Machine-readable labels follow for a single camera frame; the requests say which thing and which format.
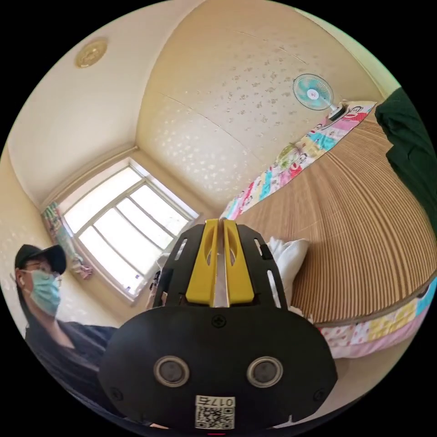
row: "blue surgical mask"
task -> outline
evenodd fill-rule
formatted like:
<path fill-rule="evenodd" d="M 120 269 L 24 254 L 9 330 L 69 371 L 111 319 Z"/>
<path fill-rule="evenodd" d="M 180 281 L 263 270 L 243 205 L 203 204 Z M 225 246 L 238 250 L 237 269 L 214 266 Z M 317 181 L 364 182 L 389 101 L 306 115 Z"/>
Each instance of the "blue surgical mask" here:
<path fill-rule="evenodd" d="M 25 271 L 32 275 L 33 290 L 30 298 L 41 310 L 54 316 L 61 303 L 58 280 L 53 274 L 41 270 Z"/>

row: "round ceiling lamp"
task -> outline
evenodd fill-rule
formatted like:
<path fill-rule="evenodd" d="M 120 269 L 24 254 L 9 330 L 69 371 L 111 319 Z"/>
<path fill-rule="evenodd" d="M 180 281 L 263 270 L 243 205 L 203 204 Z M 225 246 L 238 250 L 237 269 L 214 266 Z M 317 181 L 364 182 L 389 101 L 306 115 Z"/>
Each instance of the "round ceiling lamp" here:
<path fill-rule="evenodd" d="M 103 58 L 108 47 L 105 38 L 100 38 L 86 44 L 76 55 L 75 64 L 78 68 L 87 68 Z"/>

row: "colorful curtain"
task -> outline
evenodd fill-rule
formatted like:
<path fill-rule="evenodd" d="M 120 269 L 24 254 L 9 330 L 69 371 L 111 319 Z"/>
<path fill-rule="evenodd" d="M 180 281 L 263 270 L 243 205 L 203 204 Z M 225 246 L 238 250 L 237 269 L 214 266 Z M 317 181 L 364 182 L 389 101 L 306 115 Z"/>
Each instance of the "colorful curtain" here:
<path fill-rule="evenodd" d="M 86 265 L 83 258 L 76 252 L 71 236 L 64 226 L 58 204 L 52 202 L 42 213 L 42 218 L 53 242 L 64 249 L 70 269 L 80 275 L 82 279 L 90 279 L 93 269 Z"/>

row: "window frame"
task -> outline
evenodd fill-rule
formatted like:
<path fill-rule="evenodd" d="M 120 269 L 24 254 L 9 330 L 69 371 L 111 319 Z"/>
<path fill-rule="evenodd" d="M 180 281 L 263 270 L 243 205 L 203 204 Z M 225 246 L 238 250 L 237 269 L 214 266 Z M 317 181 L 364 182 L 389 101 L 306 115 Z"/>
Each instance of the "window frame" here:
<path fill-rule="evenodd" d="M 112 201 L 110 201 L 105 207 L 103 207 L 100 211 L 98 211 L 94 216 L 92 216 L 77 232 L 73 232 L 70 229 L 70 226 L 68 225 L 67 221 L 65 220 L 65 215 L 70 211 L 74 206 L 76 206 L 84 197 L 86 197 L 89 193 L 93 192 L 96 188 L 98 188 L 100 185 L 102 185 L 107 180 L 111 179 L 118 173 L 122 172 L 126 168 L 130 168 L 133 170 L 141 179 L 133 184 L 130 188 L 125 190 L 123 193 L 119 194 L 117 197 L 115 197 Z M 160 187 L 158 187 L 154 181 L 156 181 L 159 185 L 161 185 L 166 191 L 171 193 L 171 195 L 175 198 L 177 198 L 183 205 L 186 206 L 187 209 L 190 211 L 187 211 L 183 206 L 178 204 L 174 199 L 170 198 L 170 196 L 165 193 Z M 177 213 L 179 213 L 182 217 L 184 217 L 188 222 L 187 224 L 182 228 L 182 230 L 179 232 L 178 235 L 174 235 L 171 233 L 168 229 L 166 229 L 162 224 L 160 224 L 156 219 L 154 219 L 150 213 L 144 210 L 143 207 L 141 207 L 134 199 L 132 199 L 130 196 L 139 190 L 142 186 L 146 186 L 150 188 L 160 199 L 162 199 L 167 205 L 169 205 L 172 209 L 174 209 Z M 59 205 L 62 205 L 62 202 L 65 201 L 69 196 L 67 196 L 65 199 L 59 202 Z M 128 198 L 133 204 L 140 209 L 140 211 L 145 214 L 149 219 L 151 219 L 157 226 L 159 226 L 162 230 L 164 230 L 169 236 L 172 237 L 172 241 L 170 244 L 162 250 L 161 247 L 159 247 L 156 243 L 154 243 L 149 237 L 147 237 L 140 229 L 138 229 L 118 208 L 117 205 L 124 199 Z M 108 211 L 111 209 L 114 209 L 120 216 L 125 219 L 135 230 L 137 230 L 141 235 L 143 235 L 153 246 L 158 248 L 159 250 L 162 250 L 162 253 L 168 253 L 171 251 L 175 243 L 177 242 L 179 235 L 183 232 L 185 232 L 187 229 L 192 227 L 194 224 L 196 224 L 199 220 L 202 219 L 203 214 L 194 211 L 191 209 L 188 205 L 185 204 L 183 200 L 181 200 L 177 195 L 175 195 L 171 190 L 169 190 L 164 184 L 162 184 L 159 179 L 152 176 L 149 172 L 147 172 L 145 169 L 143 169 L 137 162 L 133 161 L 132 159 L 129 159 L 126 161 L 126 164 L 123 165 L 121 168 L 118 168 L 111 174 L 109 174 L 106 178 L 101 180 L 99 183 L 95 184 L 84 192 L 73 204 L 71 204 L 68 208 L 65 209 L 65 211 L 61 210 L 62 214 L 62 221 L 64 226 L 66 227 L 67 231 L 69 232 L 70 236 L 72 237 L 73 244 L 75 246 L 75 249 L 81 255 L 95 270 L 95 272 L 99 273 L 100 276 L 103 277 L 103 279 L 111 285 L 113 288 L 116 289 L 118 293 L 120 293 L 125 300 L 127 300 L 128 303 L 131 305 L 134 305 L 140 296 L 142 295 L 142 292 L 145 289 L 148 289 L 150 284 L 152 283 L 154 274 L 156 270 L 158 269 L 157 265 L 152 265 L 152 267 L 147 271 L 144 272 L 144 274 L 140 271 L 138 271 L 137 267 L 133 266 L 130 261 L 128 261 L 121 253 L 119 253 L 111 243 L 108 242 L 108 240 L 101 234 L 101 232 L 96 228 L 95 223 Z M 144 280 L 141 282 L 141 284 L 137 287 L 135 290 L 135 293 L 129 293 L 126 291 L 122 284 L 120 284 L 109 272 L 105 267 L 103 267 L 99 261 L 94 257 L 92 252 L 80 241 L 81 234 L 87 230 L 89 227 L 93 227 L 93 229 L 98 233 L 98 235 L 105 241 L 106 244 L 109 245 L 109 247 L 114 250 L 114 252 L 121 257 L 121 259 L 126 262 L 131 268 L 133 268 L 138 274 L 143 276 Z"/>

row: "window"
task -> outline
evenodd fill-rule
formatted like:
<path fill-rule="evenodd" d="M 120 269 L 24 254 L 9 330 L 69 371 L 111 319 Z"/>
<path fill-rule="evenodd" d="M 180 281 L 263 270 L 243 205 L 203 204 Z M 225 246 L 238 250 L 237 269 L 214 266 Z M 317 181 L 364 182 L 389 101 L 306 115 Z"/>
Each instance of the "window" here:
<path fill-rule="evenodd" d="M 79 199 L 80 190 L 60 204 L 76 243 L 130 298 L 155 272 L 158 257 L 198 217 L 140 170 L 129 162 Z"/>

